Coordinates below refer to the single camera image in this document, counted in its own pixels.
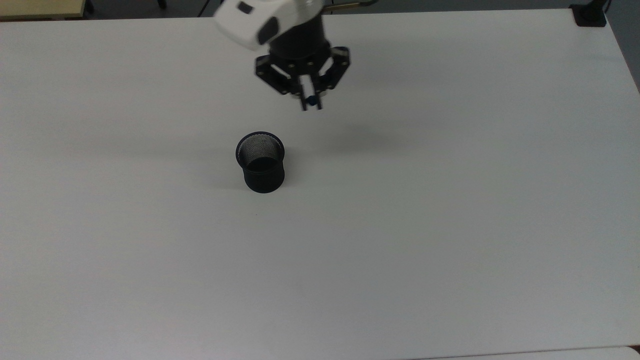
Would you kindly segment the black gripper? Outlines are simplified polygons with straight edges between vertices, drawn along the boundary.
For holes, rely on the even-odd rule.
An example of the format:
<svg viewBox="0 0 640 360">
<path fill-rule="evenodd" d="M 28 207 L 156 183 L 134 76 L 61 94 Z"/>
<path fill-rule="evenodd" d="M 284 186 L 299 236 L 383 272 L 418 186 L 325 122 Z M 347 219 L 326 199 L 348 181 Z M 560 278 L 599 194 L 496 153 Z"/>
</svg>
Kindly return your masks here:
<svg viewBox="0 0 640 360">
<path fill-rule="evenodd" d="M 302 111 L 307 111 L 308 105 L 299 75 L 309 75 L 313 89 L 310 105 L 321 110 L 322 95 L 338 86 L 350 64 L 349 48 L 330 47 L 323 16 L 318 14 L 271 41 L 269 55 L 254 59 L 254 73 L 280 95 L 293 96 Z"/>
</svg>

